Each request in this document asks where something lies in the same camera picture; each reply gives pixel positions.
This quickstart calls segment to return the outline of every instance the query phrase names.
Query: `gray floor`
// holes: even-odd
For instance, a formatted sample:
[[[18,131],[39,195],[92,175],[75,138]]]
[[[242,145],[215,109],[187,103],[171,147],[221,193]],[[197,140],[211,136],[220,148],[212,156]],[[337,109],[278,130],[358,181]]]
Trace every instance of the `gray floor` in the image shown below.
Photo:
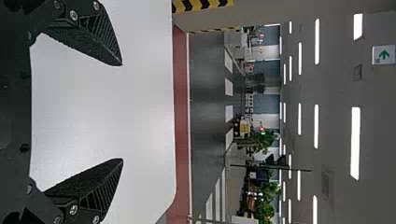
[[[245,165],[247,155],[245,150],[238,150],[233,144],[226,156],[227,165],[227,211],[229,216],[235,216],[239,210],[242,187],[244,187],[244,177],[246,168],[231,167],[231,164]]]
[[[225,122],[225,106],[241,113],[244,78],[224,65],[222,32],[190,35],[192,212],[205,212],[225,167],[225,134],[233,127]],[[224,78],[233,83],[233,96],[225,95]]]

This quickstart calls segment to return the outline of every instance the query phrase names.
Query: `white tabletop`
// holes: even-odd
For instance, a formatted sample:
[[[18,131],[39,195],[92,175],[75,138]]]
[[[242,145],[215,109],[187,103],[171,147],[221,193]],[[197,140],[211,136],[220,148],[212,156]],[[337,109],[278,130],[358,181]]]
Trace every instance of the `white tabletop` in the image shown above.
[[[170,1],[102,1],[123,67],[42,35],[32,48],[31,176],[47,189],[124,158],[104,223],[154,223],[176,193]]]

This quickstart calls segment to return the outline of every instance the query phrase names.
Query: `light fixture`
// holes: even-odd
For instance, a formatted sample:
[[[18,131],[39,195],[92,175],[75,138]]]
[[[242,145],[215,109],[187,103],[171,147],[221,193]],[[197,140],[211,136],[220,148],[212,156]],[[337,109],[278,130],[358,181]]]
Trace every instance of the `light fixture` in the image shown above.
[[[279,200],[279,217],[282,217],[282,201]]]
[[[280,23],[272,23],[272,24],[266,24],[264,25],[265,27],[270,27],[270,26],[280,26]]]
[[[312,200],[312,224],[318,224],[318,198],[316,195],[314,195],[313,200]]]
[[[315,64],[319,64],[320,54],[320,20],[315,21]]]
[[[301,200],[301,171],[297,171],[297,200]]]
[[[357,40],[363,35],[363,14],[353,16],[353,39]]]
[[[289,167],[291,169],[291,154],[289,154]],[[291,179],[291,170],[289,170],[289,179]]]
[[[283,191],[283,202],[285,202],[286,201],[286,182],[285,181],[283,181],[283,188],[282,188],[282,191]]]
[[[283,85],[286,86],[286,64],[283,64]]]
[[[293,57],[289,56],[289,81],[291,81],[293,78],[292,66],[293,66]]]
[[[279,170],[279,186],[282,183],[282,170]]]
[[[264,59],[266,62],[271,62],[271,61],[280,61],[280,59]]]
[[[318,148],[319,139],[319,105],[315,105],[315,130],[314,130],[314,147]]]
[[[289,199],[289,213],[288,213],[288,219],[289,219],[289,224],[291,224],[291,199]]]
[[[279,138],[279,157],[282,156],[282,138]]]
[[[303,73],[303,43],[298,43],[298,75]]]
[[[283,103],[283,122],[286,123],[286,103]]]
[[[293,33],[293,23],[289,21],[289,34]]]
[[[297,133],[301,135],[301,116],[302,116],[302,106],[301,103],[298,104],[298,124],[297,124]]]
[[[361,108],[352,107],[352,129],[350,137],[350,175],[359,180],[361,154]]]

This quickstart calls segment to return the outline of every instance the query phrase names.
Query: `black metal bracket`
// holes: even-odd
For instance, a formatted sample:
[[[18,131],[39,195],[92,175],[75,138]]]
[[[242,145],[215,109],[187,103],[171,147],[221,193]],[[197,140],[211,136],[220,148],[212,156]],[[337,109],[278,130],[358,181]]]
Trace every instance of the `black metal bracket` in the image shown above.
[[[58,192],[52,189],[42,193],[29,178],[32,143],[29,48],[41,33],[103,63],[122,64],[110,19],[98,1],[0,0],[0,224],[96,224],[105,218],[115,194],[121,159],[72,177],[73,184],[66,180],[67,185],[57,185],[62,189]],[[89,185],[79,179],[82,175],[96,182]],[[81,183],[90,187],[83,188]],[[79,196],[67,194],[78,186],[89,190]],[[78,212],[71,215],[74,212],[69,205],[77,205]]]

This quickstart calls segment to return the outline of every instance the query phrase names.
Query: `sign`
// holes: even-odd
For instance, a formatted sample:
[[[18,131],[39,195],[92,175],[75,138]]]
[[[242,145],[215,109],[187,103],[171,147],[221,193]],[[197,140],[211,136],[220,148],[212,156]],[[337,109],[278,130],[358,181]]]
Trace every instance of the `sign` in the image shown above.
[[[257,178],[257,173],[256,172],[250,172],[249,174],[250,179],[256,179]]]
[[[374,46],[373,64],[395,64],[396,45]]]

